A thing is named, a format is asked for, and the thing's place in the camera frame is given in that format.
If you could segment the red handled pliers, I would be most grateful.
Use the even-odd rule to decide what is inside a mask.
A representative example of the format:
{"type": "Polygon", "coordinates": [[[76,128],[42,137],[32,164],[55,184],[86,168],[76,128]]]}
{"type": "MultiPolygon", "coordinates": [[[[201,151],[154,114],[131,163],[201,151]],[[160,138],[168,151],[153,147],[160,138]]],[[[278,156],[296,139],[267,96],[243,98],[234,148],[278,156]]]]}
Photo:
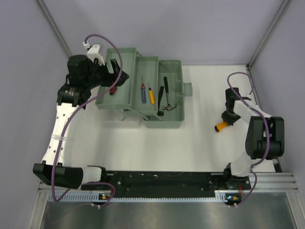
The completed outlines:
{"type": "Polygon", "coordinates": [[[117,87],[114,86],[114,87],[109,91],[110,95],[114,95],[114,93],[116,92],[116,90],[117,90],[117,87]]]}

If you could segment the blue handled screwdriver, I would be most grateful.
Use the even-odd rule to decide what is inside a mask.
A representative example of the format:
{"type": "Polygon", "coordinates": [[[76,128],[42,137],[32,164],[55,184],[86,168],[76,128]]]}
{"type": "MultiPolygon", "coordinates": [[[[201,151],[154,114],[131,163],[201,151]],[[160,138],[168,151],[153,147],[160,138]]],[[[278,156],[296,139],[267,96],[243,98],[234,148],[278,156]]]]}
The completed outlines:
{"type": "Polygon", "coordinates": [[[141,97],[142,97],[142,103],[146,103],[146,91],[145,91],[145,84],[144,84],[144,79],[142,76],[142,85],[141,85],[141,97]]]}

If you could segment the orange handled screwdriver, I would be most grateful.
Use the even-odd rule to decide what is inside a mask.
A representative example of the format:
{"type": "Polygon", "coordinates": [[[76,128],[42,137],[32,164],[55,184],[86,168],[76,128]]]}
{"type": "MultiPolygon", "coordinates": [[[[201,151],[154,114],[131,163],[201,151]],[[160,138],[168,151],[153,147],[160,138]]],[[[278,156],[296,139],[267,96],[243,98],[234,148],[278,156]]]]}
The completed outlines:
{"type": "Polygon", "coordinates": [[[151,104],[155,104],[155,98],[154,98],[154,95],[153,95],[152,88],[150,87],[150,84],[148,84],[148,87],[149,87],[150,102],[151,102],[151,104]]]}

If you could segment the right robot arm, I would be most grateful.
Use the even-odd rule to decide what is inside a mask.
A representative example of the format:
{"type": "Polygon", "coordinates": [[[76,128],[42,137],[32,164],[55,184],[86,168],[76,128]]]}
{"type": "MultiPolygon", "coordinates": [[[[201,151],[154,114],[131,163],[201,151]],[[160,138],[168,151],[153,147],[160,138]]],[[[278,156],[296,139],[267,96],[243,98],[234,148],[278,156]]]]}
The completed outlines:
{"type": "Polygon", "coordinates": [[[285,122],[279,116],[271,116],[256,106],[251,98],[241,97],[236,87],[225,90],[226,110],[221,114],[222,122],[214,128],[216,132],[233,126],[242,119],[248,124],[245,151],[224,169],[222,177],[226,188],[235,188],[240,179],[265,160],[280,157],[285,149],[285,122]]]}

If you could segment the orange black utility knife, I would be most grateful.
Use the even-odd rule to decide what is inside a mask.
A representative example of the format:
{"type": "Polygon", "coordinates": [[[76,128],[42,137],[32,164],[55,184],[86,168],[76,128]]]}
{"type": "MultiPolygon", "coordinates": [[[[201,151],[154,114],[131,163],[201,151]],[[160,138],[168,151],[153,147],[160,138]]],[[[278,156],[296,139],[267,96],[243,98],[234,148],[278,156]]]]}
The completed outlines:
{"type": "Polygon", "coordinates": [[[224,128],[228,127],[229,124],[226,121],[223,121],[217,125],[214,126],[214,129],[216,132],[220,132],[221,130],[223,130],[224,128]]]}

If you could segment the small black mallet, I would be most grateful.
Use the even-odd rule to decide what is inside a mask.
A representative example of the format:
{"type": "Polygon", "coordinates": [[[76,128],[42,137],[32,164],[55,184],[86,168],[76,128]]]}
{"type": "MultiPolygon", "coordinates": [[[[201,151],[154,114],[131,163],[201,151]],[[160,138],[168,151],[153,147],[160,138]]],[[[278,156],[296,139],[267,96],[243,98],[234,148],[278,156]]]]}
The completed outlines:
{"type": "Polygon", "coordinates": [[[163,97],[163,92],[164,92],[164,86],[161,86],[160,90],[158,92],[158,112],[157,112],[158,116],[163,116],[164,115],[164,112],[160,110],[160,105],[161,105],[161,100],[162,100],[162,97],[163,97]]]}

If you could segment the claw hammer black handle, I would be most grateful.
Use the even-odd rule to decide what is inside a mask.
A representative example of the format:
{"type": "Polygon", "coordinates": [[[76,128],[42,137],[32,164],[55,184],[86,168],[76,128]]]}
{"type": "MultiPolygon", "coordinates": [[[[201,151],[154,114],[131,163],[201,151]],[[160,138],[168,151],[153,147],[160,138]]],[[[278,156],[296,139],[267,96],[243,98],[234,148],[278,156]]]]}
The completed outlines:
{"type": "Polygon", "coordinates": [[[171,110],[175,109],[176,106],[171,106],[170,96],[169,96],[168,79],[167,79],[166,76],[165,76],[163,79],[164,79],[164,88],[165,88],[166,100],[167,100],[167,106],[164,106],[164,107],[163,107],[163,110],[171,111],[171,110]]]}

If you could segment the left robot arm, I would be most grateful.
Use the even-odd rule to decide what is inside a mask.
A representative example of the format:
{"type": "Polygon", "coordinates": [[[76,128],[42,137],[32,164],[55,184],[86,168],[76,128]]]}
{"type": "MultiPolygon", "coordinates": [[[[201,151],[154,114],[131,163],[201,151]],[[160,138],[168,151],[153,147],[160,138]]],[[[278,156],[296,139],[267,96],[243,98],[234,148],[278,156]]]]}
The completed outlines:
{"type": "Polygon", "coordinates": [[[108,184],[99,166],[72,167],[71,156],[75,131],[83,111],[93,101],[91,90],[98,86],[111,90],[122,85],[127,74],[122,70],[122,58],[111,59],[113,72],[95,57],[74,55],[68,59],[65,84],[59,89],[56,100],[56,119],[47,151],[33,173],[46,185],[78,189],[91,182],[97,189],[108,184]]]}

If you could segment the translucent green tool box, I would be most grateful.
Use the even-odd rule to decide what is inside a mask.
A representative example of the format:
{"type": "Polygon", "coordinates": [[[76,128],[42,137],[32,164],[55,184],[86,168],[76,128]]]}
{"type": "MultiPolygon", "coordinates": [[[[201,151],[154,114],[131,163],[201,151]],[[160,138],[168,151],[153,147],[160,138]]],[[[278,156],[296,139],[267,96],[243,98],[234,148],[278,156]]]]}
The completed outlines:
{"type": "Polygon", "coordinates": [[[107,127],[132,127],[142,119],[148,128],[179,128],[184,98],[193,95],[192,84],[183,81],[181,61],[144,56],[136,48],[108,48],[111,72],[119,60],[129,78],[96,100],[99,120],[107,127]]]}

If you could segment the aluminium frame rail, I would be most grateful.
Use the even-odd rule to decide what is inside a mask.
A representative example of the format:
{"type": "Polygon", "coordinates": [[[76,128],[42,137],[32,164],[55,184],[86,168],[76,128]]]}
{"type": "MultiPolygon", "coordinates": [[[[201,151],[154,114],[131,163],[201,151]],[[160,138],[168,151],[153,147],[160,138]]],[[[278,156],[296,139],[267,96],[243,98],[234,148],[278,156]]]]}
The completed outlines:
{"type": "Polygon", "coordinates": [[[298,186],[293,173],[256,173],[254,192],[297,192],[298,186]]]}

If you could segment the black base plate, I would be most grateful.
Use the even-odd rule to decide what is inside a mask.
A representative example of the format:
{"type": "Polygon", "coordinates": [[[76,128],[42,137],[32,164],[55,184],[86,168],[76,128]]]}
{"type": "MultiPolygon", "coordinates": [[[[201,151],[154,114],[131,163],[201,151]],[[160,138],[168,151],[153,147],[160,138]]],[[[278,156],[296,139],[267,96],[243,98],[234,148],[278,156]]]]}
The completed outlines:
{"type": "Polygon", "coordinates": [[[249,177],[211,172],[107,171],[116,198],[206,198],[216,190],[250,190],[249,177]]]}

